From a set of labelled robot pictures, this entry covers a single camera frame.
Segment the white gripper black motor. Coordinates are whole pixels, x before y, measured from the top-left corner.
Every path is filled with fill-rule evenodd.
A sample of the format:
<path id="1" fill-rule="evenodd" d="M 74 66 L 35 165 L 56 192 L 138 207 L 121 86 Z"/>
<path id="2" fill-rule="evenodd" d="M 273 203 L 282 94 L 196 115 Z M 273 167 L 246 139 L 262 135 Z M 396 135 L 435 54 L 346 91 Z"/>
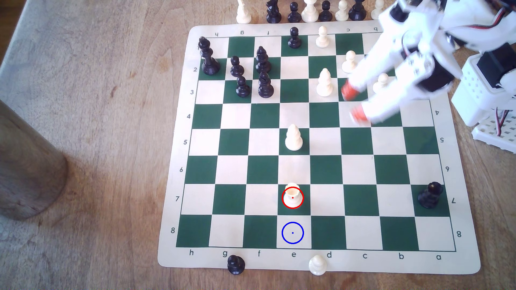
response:
<path id="1" fill-rule="evenodd" d="M 455 49 L 438 25 L 406 24 L 390 36 L 390 44 L 375 44 L 341 87 L 343 99 L 351 101 L 381 73 L 396 69 L 395 81 L 352 108 L 350 117 L 355 123 L 383 122 L 420 95 L 446 91 L 462 75 L 453 57 Z"/>

